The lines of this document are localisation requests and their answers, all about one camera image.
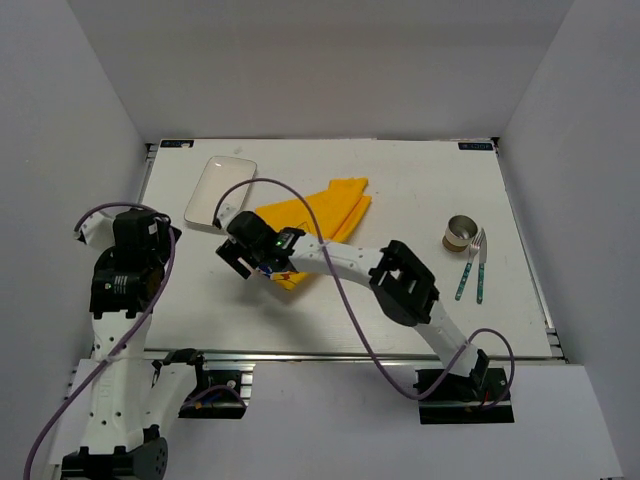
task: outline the fork handle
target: fork handle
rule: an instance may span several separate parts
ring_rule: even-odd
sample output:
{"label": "fork handle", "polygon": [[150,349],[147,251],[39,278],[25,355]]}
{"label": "fork handle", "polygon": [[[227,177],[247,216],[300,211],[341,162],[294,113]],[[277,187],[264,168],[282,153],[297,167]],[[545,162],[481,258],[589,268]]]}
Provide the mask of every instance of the fork handle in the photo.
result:
{"label": "fork handle", "polygon": [[476,295],[476,302],[478,305],[482,304],[482,297],[484,296],[484,263],[478,265],[478,293]]}
{"label": "fork handle", "polygon": [[456,300],[460,300],[460,297],[462,297],[464,286],[467,284],[467,278],[469,278],[469,272],[471,272],[471,262],[467,263],[467,266],[464,267],[464,272],[460,279],[460,285],[458,285],[458,291],[456,292]]}

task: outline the metal cup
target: metal cup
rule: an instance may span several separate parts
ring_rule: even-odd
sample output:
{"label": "metal cup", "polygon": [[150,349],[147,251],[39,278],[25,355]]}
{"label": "metal cup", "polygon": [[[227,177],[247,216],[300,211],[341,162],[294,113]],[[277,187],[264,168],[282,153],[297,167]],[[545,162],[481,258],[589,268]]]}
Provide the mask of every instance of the metal cup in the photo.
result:
{"label": "metal cup", "polygon": [[442,245],[450,252],[462,252],[478,233],[478,225],[466,215],[456,215],[449,219],[442,237]]}

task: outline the knife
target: knife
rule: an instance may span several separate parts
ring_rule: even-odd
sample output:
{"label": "knife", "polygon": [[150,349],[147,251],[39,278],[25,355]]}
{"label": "knife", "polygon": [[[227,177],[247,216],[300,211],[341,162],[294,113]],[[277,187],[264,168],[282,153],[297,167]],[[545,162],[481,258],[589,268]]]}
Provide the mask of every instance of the knife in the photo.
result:
{"label": "knife", "polygon": [[480,245],[480,255],[478,260],[478,293],[476,295],[476,302],[478,305],[482,304],[484,296],[484,264],[487,263],[487,237],[485,233],[484,241]]}

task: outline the fork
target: fork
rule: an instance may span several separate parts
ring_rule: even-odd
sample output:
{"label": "fork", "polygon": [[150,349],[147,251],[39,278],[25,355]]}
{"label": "fork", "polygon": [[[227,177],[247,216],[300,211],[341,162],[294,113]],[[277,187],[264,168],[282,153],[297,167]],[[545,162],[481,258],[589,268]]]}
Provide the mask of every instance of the fork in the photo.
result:
{"label": "fork", "polygon": [[484,228],[480,230],[480,233],[473,237],[471,243],[469,244],[469,260],[467,260],[467,266],[464,268],[464,273],[462,274],[462,278],[460,279],[460,284],[458,285],[458,291],[456,292],[456,300],[460,300],[462,297],[462,292],[464,292],[464,286],[467,284],[467,278],[469,278],[469,273],[471,272],[471,266],[473,265],[473,259],[480,251],[480,246],[482,242],[484,242]]}

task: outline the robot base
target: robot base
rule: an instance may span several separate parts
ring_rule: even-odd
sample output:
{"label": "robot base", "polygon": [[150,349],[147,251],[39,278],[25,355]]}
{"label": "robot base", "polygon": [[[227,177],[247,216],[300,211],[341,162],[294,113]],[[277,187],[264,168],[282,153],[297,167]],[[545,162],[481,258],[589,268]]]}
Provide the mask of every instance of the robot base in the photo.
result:
{"label": "robot base", "polygon": [[[441,369],[418,370],[418,382],[414,388],[418,393],[424,392],[441,373]],[[482,408],[482,405],[492,403],[504,391],[506,384],[504,369],[489,368],[484,391],[476,395],[464,379],[449,375],[429,398],[418,403],[420,424],[514,423],[511,393],[498,405],[486,410]]]}

